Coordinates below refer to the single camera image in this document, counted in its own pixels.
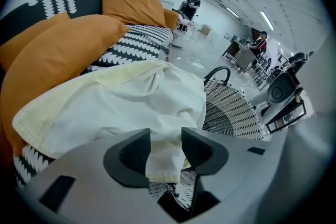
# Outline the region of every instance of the patterned fabric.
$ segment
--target patterned fabric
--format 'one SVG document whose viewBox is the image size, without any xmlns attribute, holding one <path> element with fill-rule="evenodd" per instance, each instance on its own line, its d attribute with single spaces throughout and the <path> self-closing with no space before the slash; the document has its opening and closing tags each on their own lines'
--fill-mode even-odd
<svg viewBox="0 0 336 224">
<path fill-rule="evenodd" d="M 147 25 L 128 25 L 130 30 L 111 46 L 84 73 L 131 63 L 133 61 L 157 60 L 166 57 L 166 48 L 173 40 L 169 28 Z"/>
<path fill-rule="evenodd" d="M 18 186 L 23 187 L 53 160 L 30 145 L 25 146 L 22 150 L 22 155 L 14 157 L 15 176 Z"/>
<path fill-rule="evenodd" d="M 0 46 L 33 24 L 65 10 L 71 19 L 101 14 L 101 0 L 32 0 L 22 4 L 1 18 Z"/>
</svg>

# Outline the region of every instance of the table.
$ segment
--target table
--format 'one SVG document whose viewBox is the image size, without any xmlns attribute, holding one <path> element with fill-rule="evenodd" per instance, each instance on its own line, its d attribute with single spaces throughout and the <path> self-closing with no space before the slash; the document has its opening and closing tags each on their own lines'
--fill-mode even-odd
<svg viewBox="0 0 336 224">
<path fill-rule="evenodd" d="M 234 40 L 224 54 L 230 54 L 235 60 L 235 65 L 240 68 L 240 72 L 246 72 L 247 67 L 252 63 L 256 56 L 244 44 Z"/>
</svg>

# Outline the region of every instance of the orange pillow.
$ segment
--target orange pillow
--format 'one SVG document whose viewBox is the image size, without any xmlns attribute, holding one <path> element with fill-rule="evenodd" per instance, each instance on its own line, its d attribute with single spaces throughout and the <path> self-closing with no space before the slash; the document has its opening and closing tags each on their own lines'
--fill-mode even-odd
<svg viewBox="0 0 336 224">
<path fill-rule="evenodd" d="M 178 13 L 169 9 L 164 9 L 163 13 L 167 27 L 170 28 L 171 31 L 174 31 L 178 21 Z"/>
<path fill-rule="evenodd" d="M 102 13 L 125 24 L 166 27 L 160 0 L 102 0 Z"/>
<path fill-rule="evenodd" d="M 88 15 L 44 31 L 23 49 L 4 78 L 0 101 L 5 135 L 16 156 L 25 145 L 12 127 L 16 113 L 44 92 L 79 76 L 128 30 L 116 19 Z"/>
<path fill-rule="evenodd" d="M 2 122 L 0 119 L 0 168 L 3 170 L 5 177 L 9 179 L 10 182 L 15 183 L 13 178 L 13 151 L 8 143 L 7 137 L 4 134 Z"/>
<path fill-rule="evenodd" d="M 70 17 L 66 12 L 57 14 L 48 20 L 41 20 L 0 46 L 0 63 L 3 69 L 7 72 L 19 53 L 39 34 L 67 20 L 70 20 Z"/>
</svg>

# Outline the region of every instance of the fluorescent light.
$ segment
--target fluorescent light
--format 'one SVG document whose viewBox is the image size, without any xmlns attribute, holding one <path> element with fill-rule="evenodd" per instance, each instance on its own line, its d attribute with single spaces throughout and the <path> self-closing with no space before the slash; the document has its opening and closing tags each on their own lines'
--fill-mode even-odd
<svg viewBox="0 0 336 224">
<path fill-rule="evenodd" d="M 237 14 L 235 14 L 231 9 L 229 9 L 228 7 L 226 7 L 226 8 L 229 12 L 231 12 L 233 15 L 235 15 L 237 18 L 239 18 L 239 16 Z"/>
<path fill-rule="evenodd" d="M 267 22 L 269 28 L 271 28 L 271 30 L 274 31 L 274 28 L 273 28 L 271 22 L 269 21 L 269 19 L 267 18 L 266 14 L 265 14 L 263 11 L 260 11 L 260 13 L 261 13 L 261 15 L 264 17 L 264 19 L 265 19 L 265 21 Z"/>
</svg>

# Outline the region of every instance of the white cloth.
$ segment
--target white cloth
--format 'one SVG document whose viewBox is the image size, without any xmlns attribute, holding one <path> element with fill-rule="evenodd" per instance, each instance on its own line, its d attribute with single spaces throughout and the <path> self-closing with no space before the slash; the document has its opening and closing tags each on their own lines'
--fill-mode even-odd
<svg viewBox="0 0 336 224">
<path fill-rule="evenodd" d="M 191 26 L 194 25 L 194 22 L 192 22 L 192 21 L 190 21 L 188 19 L 184 19 L 181 14 L 179 14 L 179 21 L 183 25 L 191 25 Z"/>
<path fill-rule="evenodd" d="M 70 149 L 124 132 L 151 129 L 146 176 L 180 180 L 181 127 L 202 128 L 203 81 L 163 61 L 139 61 L 77 77 L 39 96 L 13 119 L 36 150 L 57 158 Z"/>
</svg>

